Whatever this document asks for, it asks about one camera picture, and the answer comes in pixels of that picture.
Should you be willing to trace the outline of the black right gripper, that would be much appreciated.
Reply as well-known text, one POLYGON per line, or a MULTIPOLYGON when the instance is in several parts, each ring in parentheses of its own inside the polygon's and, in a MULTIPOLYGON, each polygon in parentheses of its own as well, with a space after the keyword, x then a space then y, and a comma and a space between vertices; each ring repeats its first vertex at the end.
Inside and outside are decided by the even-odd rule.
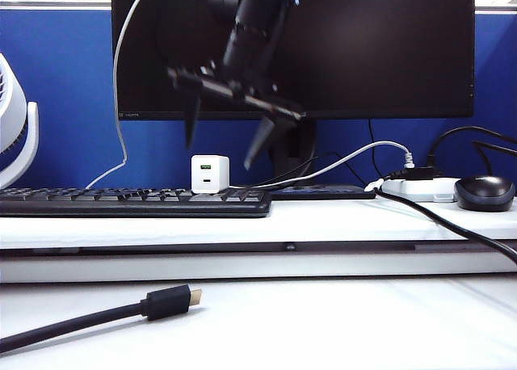
MULTIPOLYGON (((269 78, 248 78, 248 81, 224 80, 216 72, 206 70, 205 67, 202 67, 199 74, 184 68, 168 67, 167 74, 176 91, 189 95, 184 106, 187 148, 190 148, 193 142, 203 95, 255 107, 266 116, 282 116, 297 121, 305 118, 305 112, 300 105, 278 96, 278 86, 269 78)), ((246 170, 249 170, 258 155, 271 145, 277 128, 276 123, 267 117, 260 120, 244 160, 246 170)))

